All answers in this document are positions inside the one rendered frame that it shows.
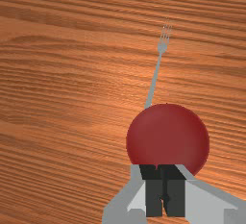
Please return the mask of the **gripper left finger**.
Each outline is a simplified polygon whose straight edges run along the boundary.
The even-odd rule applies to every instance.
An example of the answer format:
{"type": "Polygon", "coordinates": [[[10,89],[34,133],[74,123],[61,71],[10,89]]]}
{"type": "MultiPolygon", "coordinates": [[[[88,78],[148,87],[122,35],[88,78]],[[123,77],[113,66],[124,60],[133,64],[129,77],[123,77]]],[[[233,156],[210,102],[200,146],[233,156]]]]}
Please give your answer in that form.
{"type": "Polygon", "coordinates": [[[104,207],[102,224],[148,224],[162,216],[162,180],[143,180],[138,164],[131,165],[129,182],[104,207]]]}

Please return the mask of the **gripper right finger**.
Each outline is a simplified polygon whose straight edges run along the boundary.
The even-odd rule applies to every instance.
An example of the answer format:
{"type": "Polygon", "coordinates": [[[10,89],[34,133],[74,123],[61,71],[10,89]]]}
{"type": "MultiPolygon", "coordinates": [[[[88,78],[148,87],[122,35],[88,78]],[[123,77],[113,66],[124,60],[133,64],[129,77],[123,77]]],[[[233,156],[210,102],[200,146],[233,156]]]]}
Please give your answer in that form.
{"type": "Polygon", "coordinates": [[[171,166],[163,192],[168,217],[190,224],[246,224],[246,201],[198,180],[182,164],[171,166]]]}

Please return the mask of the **red plate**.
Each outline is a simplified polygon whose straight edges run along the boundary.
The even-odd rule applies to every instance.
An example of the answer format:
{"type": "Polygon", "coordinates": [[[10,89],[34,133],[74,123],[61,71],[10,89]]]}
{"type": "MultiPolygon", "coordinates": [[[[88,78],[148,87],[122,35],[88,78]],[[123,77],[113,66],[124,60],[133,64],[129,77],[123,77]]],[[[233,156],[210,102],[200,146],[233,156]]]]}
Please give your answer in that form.
{"type": "Polygon", "coordinates": [[[209,132],[193,111],[157,104],[132,121],[126,148],[132,164],[183,164],[196,175],[209,156],[209,132]]]}

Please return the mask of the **grey fork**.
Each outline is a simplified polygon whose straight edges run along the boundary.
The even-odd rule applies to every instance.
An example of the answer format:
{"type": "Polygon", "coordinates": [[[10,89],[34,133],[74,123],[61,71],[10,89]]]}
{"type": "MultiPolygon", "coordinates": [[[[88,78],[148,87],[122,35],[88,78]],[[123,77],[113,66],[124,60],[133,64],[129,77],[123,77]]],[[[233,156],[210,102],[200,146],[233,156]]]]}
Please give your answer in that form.
{"type": "Polygon", "coordinates": [[[172,30],[172,27],[170,25],[168,25],[168,24],[165,24],[162,27],[162,30],[161,30],[160,40],[158,42],[158,53],[159,53],[158,61],[157,61],[156,68],[155,68],[155,71],[154,71],[154,75],[153,75],[153,78],[152,78],[152,81],[151,81],[151,85],[150,85],[150,88],[149,88],[147,99],[146,99],[146,102],[145,102],[145,105],[144,105],[145,109],[149,108],[152,105],[152,100],[153,100],[153,97],[154,97],[154,92],[155,92],[156,83],[157,83],[157,79],[158,79],[158,74],[159,74],[159,70],[160,70],[161,58],[162,58],[162,55],[167,50],[167,46],[168,46],[168,43],[169,43],[171,30],[172,30]]]}

